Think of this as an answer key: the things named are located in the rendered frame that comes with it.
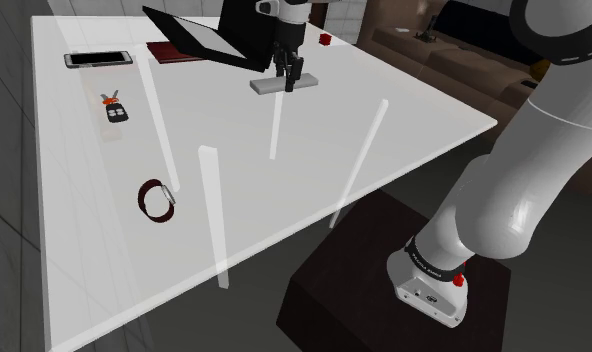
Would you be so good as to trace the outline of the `grey flat bar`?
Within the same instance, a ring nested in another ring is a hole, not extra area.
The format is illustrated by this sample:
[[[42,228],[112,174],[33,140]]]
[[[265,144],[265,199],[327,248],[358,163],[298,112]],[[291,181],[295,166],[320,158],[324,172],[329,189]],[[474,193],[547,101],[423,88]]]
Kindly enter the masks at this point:
[[[277,92],[292,92],[296,89],[312,87],[319,84],[319,80],[309,73],[303,73],[293,85],[287,85],[287,79],[282,77],[262,78],[250,81],[250,87],[258,94],[265,95]]]

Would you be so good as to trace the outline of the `dark red book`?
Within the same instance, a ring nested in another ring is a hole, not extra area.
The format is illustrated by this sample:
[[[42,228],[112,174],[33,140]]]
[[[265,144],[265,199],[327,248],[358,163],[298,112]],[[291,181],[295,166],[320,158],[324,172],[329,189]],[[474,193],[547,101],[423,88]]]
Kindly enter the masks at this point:
[[[147,42],[147,49],[160,64],[200,61],[199,57],[179,52],[171,42]]]

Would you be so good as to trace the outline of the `dark robot stand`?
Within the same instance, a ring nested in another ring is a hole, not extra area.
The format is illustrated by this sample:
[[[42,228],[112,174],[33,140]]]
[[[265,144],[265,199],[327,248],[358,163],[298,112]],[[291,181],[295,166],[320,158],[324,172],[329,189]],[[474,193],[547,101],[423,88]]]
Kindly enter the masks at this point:
[[[389,255],[426,224],[383,191],[361,198],[291,277],[278,327],[302,352],[502,352],[510,270],[468,261],[468,309],[448,328],[399,300]]]

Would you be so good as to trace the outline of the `brown sofa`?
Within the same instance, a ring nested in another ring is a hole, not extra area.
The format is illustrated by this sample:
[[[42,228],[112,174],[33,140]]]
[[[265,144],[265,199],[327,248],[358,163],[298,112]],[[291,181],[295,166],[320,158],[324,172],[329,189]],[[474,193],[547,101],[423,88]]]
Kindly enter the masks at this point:
[[[368,0],[357,46],[494,118],[494,143],[539,82],[508,17],[470,0]]]

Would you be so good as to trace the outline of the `white glass table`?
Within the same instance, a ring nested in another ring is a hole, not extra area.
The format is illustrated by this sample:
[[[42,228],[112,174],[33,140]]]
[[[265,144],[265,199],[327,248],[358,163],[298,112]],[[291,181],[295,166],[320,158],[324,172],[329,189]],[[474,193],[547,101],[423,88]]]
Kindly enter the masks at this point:
[[[31,21],[47,352],[74,352],[491,129],[486,114],[309,27],[319,84],[160,64],[145,17]],[[69,69],[67,53],[130,65]],[[129,119],[108,121],[118,91]]]

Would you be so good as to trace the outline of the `black smartphone with silver rim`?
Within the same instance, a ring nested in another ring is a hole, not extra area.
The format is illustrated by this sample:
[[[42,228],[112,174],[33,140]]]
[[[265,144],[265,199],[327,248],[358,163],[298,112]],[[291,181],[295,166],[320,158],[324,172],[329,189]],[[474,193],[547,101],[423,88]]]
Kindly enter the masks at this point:
[[[67,53],[64,55],[67,68],[89,68],[130,65],[133,59],[127,51]]]

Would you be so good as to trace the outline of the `black key fob with keys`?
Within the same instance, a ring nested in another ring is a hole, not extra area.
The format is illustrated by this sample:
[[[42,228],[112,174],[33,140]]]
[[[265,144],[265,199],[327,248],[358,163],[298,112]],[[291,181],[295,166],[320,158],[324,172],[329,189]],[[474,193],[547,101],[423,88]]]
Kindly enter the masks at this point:
[[[102,103],[105,105],[105,111],[110,123],[120,123],[127,121],[129,115],[118,98],[118,91],[115,90],[112,96],[101,94]]]

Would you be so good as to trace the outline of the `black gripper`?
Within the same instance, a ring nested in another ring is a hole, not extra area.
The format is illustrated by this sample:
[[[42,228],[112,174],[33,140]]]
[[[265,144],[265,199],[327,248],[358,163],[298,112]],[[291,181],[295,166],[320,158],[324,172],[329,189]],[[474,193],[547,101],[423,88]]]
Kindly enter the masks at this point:
[[[305,31],[305,23],[276,22],[274,64],[277,77],[286,75],[286,92],[292,92],[301,78],[304,59],[298,55],[298,49],[304,42]]]

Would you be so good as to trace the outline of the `black open laptop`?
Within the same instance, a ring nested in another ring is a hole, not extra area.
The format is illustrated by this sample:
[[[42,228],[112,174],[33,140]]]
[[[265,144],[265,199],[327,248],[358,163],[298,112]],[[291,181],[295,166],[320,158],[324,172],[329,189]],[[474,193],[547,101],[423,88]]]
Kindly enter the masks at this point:
[[[148,6],[145,15],[182,54],[264,72],[274,53],[277,18],[258,13],[259,0],[223,0],[217,29]]]

